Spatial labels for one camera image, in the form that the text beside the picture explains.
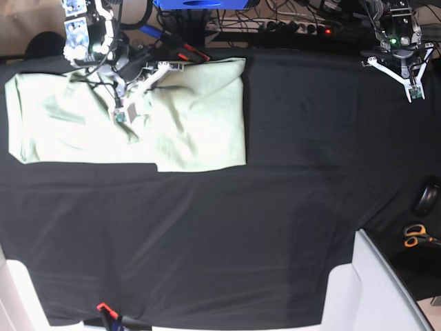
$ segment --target white cable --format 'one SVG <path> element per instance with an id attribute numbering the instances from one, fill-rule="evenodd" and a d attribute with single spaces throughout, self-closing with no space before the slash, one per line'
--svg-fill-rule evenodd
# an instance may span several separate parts
<path id="1" fill-rule="evenodd" d="M 271 9 L 273 12 L 277 12 L 277 14 L 279 15 L 283 15 L 283 16 L 293 16 L 293 17 L 306 17 L 310 20 L 315 20 L 317 19 L 317 21 L 324 21 L 324 19 L 322 17 L 317 16 L 316 18 L 314 18 L 311 15 L 308 14 L 299 14 L 298 12 L 281 12 L 277 9 L 276 4 L 274 3 L 274 0 L 267 0 L 267 5 L 269 7 L 269 9 Z"/>

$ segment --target light green cloth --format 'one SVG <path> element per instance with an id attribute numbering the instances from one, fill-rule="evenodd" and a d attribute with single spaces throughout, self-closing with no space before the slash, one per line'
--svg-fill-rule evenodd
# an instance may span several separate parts
<path id="1" fill-rule="evenodd" d="M 244 67 L 228 59 L 167 74 L 129 126 L 110 120 L 108 86 L 17 74 L 5 86 L 9 152 L 22 163 L 155 163 L 159 172 L 245 165 Z"/>

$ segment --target black fabric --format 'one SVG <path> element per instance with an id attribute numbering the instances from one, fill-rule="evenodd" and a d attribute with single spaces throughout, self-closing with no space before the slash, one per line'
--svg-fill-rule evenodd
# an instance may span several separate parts
<path id="1" fill-rule="evenodd" d="M 8 154 L 3 83 L 69 67 L 0 68 L 0 243 L 28 267 L 52 325 L 98 317 L 101 301 L 164 327 L 319 324 L 329 271 L 351 261 L 356 230 L 366 225 L 387 252 L 403 251 L 389 232 L 408 221 L 400 215 L 424 177 L 441 177 L 438 78 L 427 74 L 427 100 L 410 104 L 359 59 L 212 53 L 248 60 L 248 164 L 200 174 L 21 165 Z"/>

